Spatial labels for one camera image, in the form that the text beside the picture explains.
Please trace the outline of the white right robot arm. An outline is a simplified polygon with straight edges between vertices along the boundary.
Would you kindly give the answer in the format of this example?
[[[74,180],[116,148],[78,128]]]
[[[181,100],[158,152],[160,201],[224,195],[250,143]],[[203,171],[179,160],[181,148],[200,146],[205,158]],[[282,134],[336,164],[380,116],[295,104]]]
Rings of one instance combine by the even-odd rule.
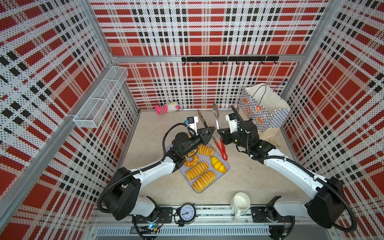
[[[243,152],[252,160],[279,172],[307,195],[303,200],[275,196],[266,205],[266,217],[270,221],[276,221],[279,216],[302,217],[326,229],[334,227],[347,233],[357,229],[357,218],[346,201],[342,181],[335,177],[328,179],[291,160],[276,146],[260,139],[252,119],[245,121],[235,107],[231,108],[233,113],[226,116],[229,127],[222,128],[219,110],[213,106],[222,146],[235,144],[244,148]]]

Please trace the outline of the lower ridged fake bread roll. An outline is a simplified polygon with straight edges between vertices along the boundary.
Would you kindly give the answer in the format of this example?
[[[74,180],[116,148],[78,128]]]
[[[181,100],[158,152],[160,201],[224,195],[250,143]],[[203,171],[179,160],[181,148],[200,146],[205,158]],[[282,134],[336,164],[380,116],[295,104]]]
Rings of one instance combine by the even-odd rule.
[[[207,171],[202,174],[194,183],[193,189],[197,192],[202,192],[210,184],[212,184],[216,179],[216,176],[213,171]]]

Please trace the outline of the small ridged fake bread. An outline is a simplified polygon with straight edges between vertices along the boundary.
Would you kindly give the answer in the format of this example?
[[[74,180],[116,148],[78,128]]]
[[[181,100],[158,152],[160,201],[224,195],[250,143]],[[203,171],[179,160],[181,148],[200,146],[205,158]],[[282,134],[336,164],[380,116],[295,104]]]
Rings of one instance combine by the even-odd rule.
[[[198,148],[198,154],[212,157],[215,154],[215,150],[207,145],[200,145]]]

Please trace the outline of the pink white plush toy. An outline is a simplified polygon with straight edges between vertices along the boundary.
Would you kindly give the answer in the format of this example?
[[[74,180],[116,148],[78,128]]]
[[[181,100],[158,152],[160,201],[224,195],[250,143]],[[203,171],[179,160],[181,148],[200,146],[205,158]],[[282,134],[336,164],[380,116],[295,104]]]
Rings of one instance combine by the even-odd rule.
[[[155,110],[158,115],[164,115],[166,113],[176,112],[180,109],[180,105],[177,102],[167,103],[165,105],[156,105]]]

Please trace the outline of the black hook rail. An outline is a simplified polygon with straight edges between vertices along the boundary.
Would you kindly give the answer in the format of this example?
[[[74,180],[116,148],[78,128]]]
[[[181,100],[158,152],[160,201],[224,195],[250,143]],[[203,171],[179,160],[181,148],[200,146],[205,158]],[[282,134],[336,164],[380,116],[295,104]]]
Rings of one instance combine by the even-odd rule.
[[[213,63],[213,62],[277,62],[279,61],[280,57],[279,56],[240,56],[240,57],[235,57],[235,56],[225,56],[225,57],[182,57],[181,60],[183,63],[203,63],[203,62],[208,62],[208,63]]]

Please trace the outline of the white mug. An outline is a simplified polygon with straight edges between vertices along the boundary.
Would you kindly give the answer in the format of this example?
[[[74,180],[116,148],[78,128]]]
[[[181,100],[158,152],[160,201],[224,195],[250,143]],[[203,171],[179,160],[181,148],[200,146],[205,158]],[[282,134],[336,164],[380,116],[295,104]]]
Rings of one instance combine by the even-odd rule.
[[[251,200],[245,193],[236,193],[230,201],[230,208],[234,213],[234,221],[237,222],[240,216],[244,215],[251,206]]]

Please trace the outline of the blue checkered paper bag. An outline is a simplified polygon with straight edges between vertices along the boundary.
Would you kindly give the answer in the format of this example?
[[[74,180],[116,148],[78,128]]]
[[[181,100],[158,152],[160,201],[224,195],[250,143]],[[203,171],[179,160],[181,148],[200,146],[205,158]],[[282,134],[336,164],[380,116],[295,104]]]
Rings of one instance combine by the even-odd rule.
[[[263,140],[274,137],[291,112],[289,104],[266,84],[245,88],[240,109],[257,126]]]

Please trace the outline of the black round clock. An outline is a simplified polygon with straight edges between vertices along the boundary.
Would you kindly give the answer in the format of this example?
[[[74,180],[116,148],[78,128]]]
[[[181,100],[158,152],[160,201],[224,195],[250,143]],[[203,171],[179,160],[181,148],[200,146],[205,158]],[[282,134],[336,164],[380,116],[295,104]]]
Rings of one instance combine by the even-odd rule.
[[[185,203],[176,211],[175,217],[178,216],[179,220],[175,220],[179,227],[192,224],[197,218],[196,207],[192,203]]]

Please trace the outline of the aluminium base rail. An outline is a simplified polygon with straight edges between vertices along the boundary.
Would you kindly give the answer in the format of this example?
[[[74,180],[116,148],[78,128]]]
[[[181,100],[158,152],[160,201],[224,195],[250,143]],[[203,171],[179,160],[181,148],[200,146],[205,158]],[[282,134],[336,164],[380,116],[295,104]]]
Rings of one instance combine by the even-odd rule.
[[[340,231],[325,229],[308,218],[282,217],[270,222],[263,216],[262,205],[252,205],[235,221],[229,205],[195,205],[193,223],[180,227],[176,214],[178,205],[163,205],[166,220],[158,220],[159,229],[144,235],[149,240],[272,240],[279,233],[288,240],[342,240]],[[116,221],[113,216],[96,211],[90,220],[86,240],[140,240],[131,217]]]

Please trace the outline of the lilac plastic tray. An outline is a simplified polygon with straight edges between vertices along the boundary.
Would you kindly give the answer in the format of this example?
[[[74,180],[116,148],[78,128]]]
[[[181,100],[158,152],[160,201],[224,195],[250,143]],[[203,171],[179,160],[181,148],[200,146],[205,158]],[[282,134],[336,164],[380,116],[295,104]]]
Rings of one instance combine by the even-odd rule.
[[[206,156],[196,152],[187,159],[179,172],[195,193],[202,193],[229,170],[229,163],[220,154],[214,152],[212,156]]]

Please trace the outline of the upper ridged fake bread roll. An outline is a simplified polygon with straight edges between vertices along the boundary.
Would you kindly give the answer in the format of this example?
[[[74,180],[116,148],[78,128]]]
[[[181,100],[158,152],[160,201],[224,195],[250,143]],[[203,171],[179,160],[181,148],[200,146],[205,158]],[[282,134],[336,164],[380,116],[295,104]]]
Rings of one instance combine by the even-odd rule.
[[[187,180],[192,181],[197,177],[205,173],[209,168],[209,165],[205,161],[199,162],[197,165],[192,167],[186,172]]]

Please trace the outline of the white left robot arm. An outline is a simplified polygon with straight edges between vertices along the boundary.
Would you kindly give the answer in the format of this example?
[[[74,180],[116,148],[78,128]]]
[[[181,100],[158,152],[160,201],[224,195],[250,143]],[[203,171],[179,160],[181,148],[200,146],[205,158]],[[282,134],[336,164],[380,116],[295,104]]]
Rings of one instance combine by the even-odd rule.
[[[178,126],[186,127],[191,136],[185,132],[176,134],[172,146],[167,150],[166,138]],[[210,142],[215,130],[215,127],[194,130],[186,123],[173,125],[163,137],[162,158],[139,169],[118,169],[100,194],[97,209],[113,215],[117,221],[127,216],[142,216],[149,222],[156,221],[160,215],[160,206],[151,197],[141,197],[141,189],[179,170],[185,164],[189,153]]]

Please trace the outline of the yellow fake bread loaf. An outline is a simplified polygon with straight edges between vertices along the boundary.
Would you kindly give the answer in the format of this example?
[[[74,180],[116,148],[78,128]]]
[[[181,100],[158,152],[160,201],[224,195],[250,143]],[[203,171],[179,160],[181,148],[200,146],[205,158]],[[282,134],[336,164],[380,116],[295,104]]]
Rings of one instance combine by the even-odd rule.
[[[226,166],[217,157],[211,157],[211,164],[216,171],[223,174],[227,172]]]

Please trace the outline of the ridged fake bread roll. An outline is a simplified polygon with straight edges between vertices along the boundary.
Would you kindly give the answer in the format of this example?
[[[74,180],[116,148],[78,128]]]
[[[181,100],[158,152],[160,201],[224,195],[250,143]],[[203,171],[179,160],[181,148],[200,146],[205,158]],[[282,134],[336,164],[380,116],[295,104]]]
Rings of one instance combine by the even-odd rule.
[[[210,184],[212,184],[216,179],[216,176],[213,171],[207,171],[202,174],[194,183],[193,189],[197,192],[202,192]]]
[[[192,181],[197,177],[205,173],[209,168],[209,165],[205,161],[199,162],[197,165],[192,167],[186,172],[187,180]]]

